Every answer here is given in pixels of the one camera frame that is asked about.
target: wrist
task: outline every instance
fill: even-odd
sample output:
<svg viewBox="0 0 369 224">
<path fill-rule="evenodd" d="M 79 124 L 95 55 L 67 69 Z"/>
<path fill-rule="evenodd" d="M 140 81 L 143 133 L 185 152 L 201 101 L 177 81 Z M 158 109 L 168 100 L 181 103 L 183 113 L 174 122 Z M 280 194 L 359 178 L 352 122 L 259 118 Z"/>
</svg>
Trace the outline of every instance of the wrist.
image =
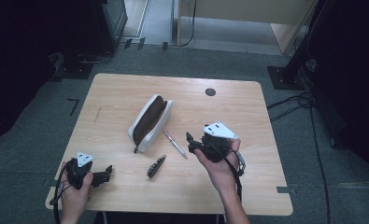
<svg viewBox="0 0 369 224">
<path fill-rule="evenodd" d="M 233 188 L 229 188 L 226 190 L 218 190 L 219 195 L 221 197 L 222 203 L 232 204 L 232 203 L 240 203 L 239 196 L 236 193 L 236 190 Z"/>
<path fill-rule="evenodd" d="M 224 183 L 222 185 L 215 185 L 215 188 L 220 196 L 221 194 L 231 194 L 236 193 L 236 184 L 235 183 Z"/>
</svg>

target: pen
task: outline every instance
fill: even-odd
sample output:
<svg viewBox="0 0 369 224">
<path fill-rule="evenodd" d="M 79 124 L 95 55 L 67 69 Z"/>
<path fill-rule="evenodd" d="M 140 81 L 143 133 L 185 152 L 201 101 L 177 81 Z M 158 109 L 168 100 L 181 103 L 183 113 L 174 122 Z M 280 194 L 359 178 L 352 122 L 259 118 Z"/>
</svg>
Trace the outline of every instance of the pen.
<svg viewBox="0 0 369 224">
<path fill-rule="evenodd" d="M 167 130 L 164 130 L 163 132 L 164 132 L 164 135 L 166 135 L 166 137 L 170 140 L 172 145 L 178 150 L 178 152 L 181 154 L 181 156 L 183 156 L 187 160 L 188 159 L 187 154 L 185 154 L 183 149 L 181 149 L 181 147 L 178 146 L 178 144 L 176 143 L 176 141 L 172 137 L 172 135 L 170 135 L 170 133 Z"/>
</svg>

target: floor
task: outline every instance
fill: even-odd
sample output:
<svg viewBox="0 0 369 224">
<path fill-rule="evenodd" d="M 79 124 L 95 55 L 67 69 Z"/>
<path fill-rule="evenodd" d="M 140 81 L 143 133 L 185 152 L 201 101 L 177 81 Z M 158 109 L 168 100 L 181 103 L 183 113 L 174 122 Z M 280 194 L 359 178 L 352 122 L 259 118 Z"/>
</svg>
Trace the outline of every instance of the floor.
<svg viewBox="0 0 369 224">
<path fill-rule="evenodd" d="M 172 0 L 126 0 L 129 19 L 122 39 L 132 38 L 135 42 L 140 38 L 145 38 L 145 44 L 162 45 L 163 42 L 167 42 L 174 47 L 177 43 L 178 0 L 173 1 L 174 19 L 172 20 Z M 183 17 L 181 19 L 180 42 L 184 44 L 189 41 L 192 34 L 192 18 Z M 304 33 L 305 28 L 286 55 L 292 56 L 295 48 L 301 43 Z M 251 21 L 195 18 L 194 36 L 186 48 L 282 55 L 271 25 Z"/>
</svg>

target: wire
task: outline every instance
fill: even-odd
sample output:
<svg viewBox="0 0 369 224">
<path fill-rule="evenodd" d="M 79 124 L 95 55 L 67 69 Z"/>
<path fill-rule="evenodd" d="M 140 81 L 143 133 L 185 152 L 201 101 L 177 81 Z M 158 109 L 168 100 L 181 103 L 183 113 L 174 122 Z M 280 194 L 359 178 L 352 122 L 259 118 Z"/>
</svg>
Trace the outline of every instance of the wire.
<svg viewBox="0 0 369 224">
<path fill-rule="evenodd" d="M 246 164 L 245 163 L 242 163 L 242 161 L 240 160 L 239 158 L 239 155 L 240 155 L 240 152 L 239 151 L 235 151 L 233 150 L 231 147 L 229 147 L 229 149 L 236 155 L 237 157 L 237 160 L 239 162 L 239 165 L 238 165 L 238 171 L 237 171 L 237 174 L 239 176 L 242 176 L 244 173 L 245 173 L 245 169 L 246 169 Z"/>
<path fill-rule="evenodd" d="M 59 201 L 59 198 L 61 197 L 62 193 L 67 190 L 68 188 L 71 187 L 68 186 L 67 188 L 63 189 L 62 192 L 59 194 L 58 196 L 58 191 L 59 191 L 59 187 L 61 185 L 61 180 L 62 180 L 62 175 L 64 173 L 64 171 L 67 169 L 67 166 L 68 165 L 71 165 L 73 163 L 73 160 L 67 162 L 64 167 L 62 168 L 61 172 L 59 173 L 59 178 L 56 182 L 56 186 L 55 186 L 55 193 L 54 193 L 54 196 L 53 196 L 53 199 L 52 199 L 52 202 L 53 202 L 53 214 L 55 216 L 55 222 L 56 224 L 60 224 L 60 218 L 59 218 L 59 209 L 58 209 L 58 201 Z"/>
<path fill-rule="evenodd" d="M 289 110 L 287 110 L 287 111 L 285 111 L 285 112 L 277 115 L 276 117 L 270 119 L 270 121 L 273 122 L 275 120 L 281 119 L 281 118 L 289 115 L 290 113 L 294 112 L 298 108 L 310 107 L 314 103 L 314 101 L 315 101 L 315 99 L 312 96 L 312 93 L 311 92 L 303 92 L 303 93 L 301 93 L 301 94 L 299 94 L 297 96 L 292 96 L 292 97 L 289 97 L 289 98 L 287 98 L 287 99 L 285 99 L 283 101 L 280 101 L 280 102 L 271 104 L 271 105 L 267 106 L 266 108 L 267 109 L 271 109 L 271 108 L 273 108 L 273 107 L 275 107 L 277 105 L 281 105 L 281 104 L 286 103 L 288 101 L 294 101 L 294 100 L 296 100 L 298 102 L 298 106 L 296 106 L 294 108 L 291 108 L 291 109 L 289 109 Z"/>
<path fill-rule="evenodd" d="M 290 109 L 288 111 L 292 112 L 294 111 L 295 109 L 297 108 L 300 108 L 300 107 L 306 107 L 306 108 L 309 108 L 309 111 L 310 111 L 310 118 L 311 118 L 311 122 L 312 122 L 312 132 L 313 132 L 313 139 L 314 139 L 314 142 L 315 142 L 315 148 L 316 148 L 316 152 L 317 152 L 317 155 L 318 155 L 318 162 L 319 162 L 319 167 L 320 167 L 320 172 L 321 172 L 321 177 L 323 179 L 323 188 L 324 188 L 324 195 L 325 195 L 325 200 L 326 200 L 326 217 L 327 217 L 327 224 L 330 224 L 330 197 L 329 197 L 329 191 L 328 191 L 328 186 L 327 186 L 327 181 L 326 181 L 326 176 L 324 174 L 324 168 L 323 168 L 323 164 L 321 163 L 321 157 L 320 157 L 320 152 L 319 152 L 319 144 L 318 144 L 318 138 L 316 136 L 316 128 L 315 128 L 315 120 L 314 120 L 314 117 L 313 117 L 313 104 L 315 103 L 315 99 L 314 97 L 311 95 L 309 97 L 305 97 L 305 95 L 307 94 L 311 94 L 311 92 L 304 92 L 304 93 L 301 93 L 300 95 L 298 96 L 292 96 L 292 97 L 289 97 L 287 98 L 286 100 L 283 100 L 283 101 L 280 101 L 280 102 L 277 102 L 277 103 L 274 103 L 272 105 L 269 105 L 267 108 L 272 108 L 272 107 L 275 107 L 276 105 L 281 105 L 285 102 L 288 102 L 288 101 L 292 101 L 292 100 L 297 100 L 298 103 L 300 104 L 299 106 L 293 108 L 293 109 Z M 286 111 L 285 113 L 281 114 L 280 116 L 277 116 L 277 117 L 284 117 L 286 116 L 287 114 L 289 114 L 290 112 Z"/>
<path fill-rule="evenodd" d="M 327 224 L 330 224 L 330 199 L 329 199 L 329 191 L 327 189 L 327 181 L 326 181 L 326 176 L 324 174 L 324 169 L 323 169 L 323 164 L 321 163 L 321 158 L 320 158 L 320 152 L 319 152 L 319 144 L 318 144 L 318 139 L 316 136 L 316 129 L 315 129 L 315 121 L 313 119 L 313 112 L 312 112 L 312 105 L 310 106 L 310 118 L 312 121 L 312 131 L 313 131 L 313 139 L 315 140 L 315 147 L 316 147 L 316 152 L 318 154 L 318 161 L 319 161 L 319 167 L 320 167 L 320 171 L 321 171 L 321 177 L 323 178 L 323 187 L 324 187 L 324 196 L 326 199 L 326 210 L 327 210 Z"/>
<path fill-rule="evenodd" d="M 213 144 L 211 144 L 211 142 L 208 142 L 208 144 L 211 145 L 221 156 L 223 156 L 222 153 Z M 223 157 L 223 158 L 224 158 L 225 162 L 227 162 L 228 167 L 231 170 L 231 173 L 233 173 L 233 175 L 234 175 L 234 181 L 236 182 L 236 193 L 239 196 L 240 202 L 242 202 L 242 184 L 240 183 L 239 174 L 237 173 L 237 171 L 235 170 L 233 165 L 230 163 L 230 161 L 228 161 L 228 159 L 226 157 Z"/>
<path fill-rule="evenodd" d="M 112 52 L 108 54 L 108 56 L 103 59 L 102 61 L 94 61 L 94 62 L 87 62 L 87 61 L 80 61 L 81 63 L 103 63 L 105 61 L 107 61 L 112 55 Z"/>
<path fill-rule="evenodd" d="M 195 0 L 195 5 L 193 6 L 192 23 L 191 23 L 191 21 L 190 21 L 190 17 L 188 18 L 188 19 L 189 19 L 189 21 L 190 21 L 190 27 L 192 28 L 192 35 L 191 35 L 190 40 L 189 40 L 187 43 L 185 43 L 185 44 L 183 44 L 183 45 L 180 45 L 180 47 L 181 47 L 181 48 L 184 48 L 184 47 L 186 47 L 188 44 L 190 44 L 190 42 L 191 42 L 191 41 L 192 41 L 192 39 L 193 39 L 193 34 L 195 33 L 195 13 L 196 13 L 196 2 L 197 2 L 197 0 Z"/>
</svg>

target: gray carpet floor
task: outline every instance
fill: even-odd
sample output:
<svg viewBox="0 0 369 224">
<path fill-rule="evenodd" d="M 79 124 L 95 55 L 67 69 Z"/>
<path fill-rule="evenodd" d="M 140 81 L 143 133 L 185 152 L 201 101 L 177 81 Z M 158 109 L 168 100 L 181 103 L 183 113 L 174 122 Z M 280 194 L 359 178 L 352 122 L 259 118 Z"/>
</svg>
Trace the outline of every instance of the gray carpet floor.
<svg viewBox="0 0 369 224">
<path fill-rule="evenodd" d="M 204 49 L 136 45 L 119 47 L 106 62 L 95 64 L 88 79 L 48 82 L 25 108 L 14 127 L 0 137 L 0 223 L 53 223 L 44 203 L 94 75 L 135 74 L 258 81 L 267 105 L 302 91 L 275 90 L 267 66 L 285 66 L 289 57 Z M 75 102 L 67 99 L 79 99 Z M 277 106 L 270 118 L 297 106 Z M 249 216 L 253 223 L 369 223 L 368 165 L 348 149 L 333 149 L 324 121 L 313 108 L 321 164 L 308 108 L 274 121 L 273 130 L 293 214 L 288 217 Z M 81 223 L 92 223 L 87 211 Z"/>
</svg>

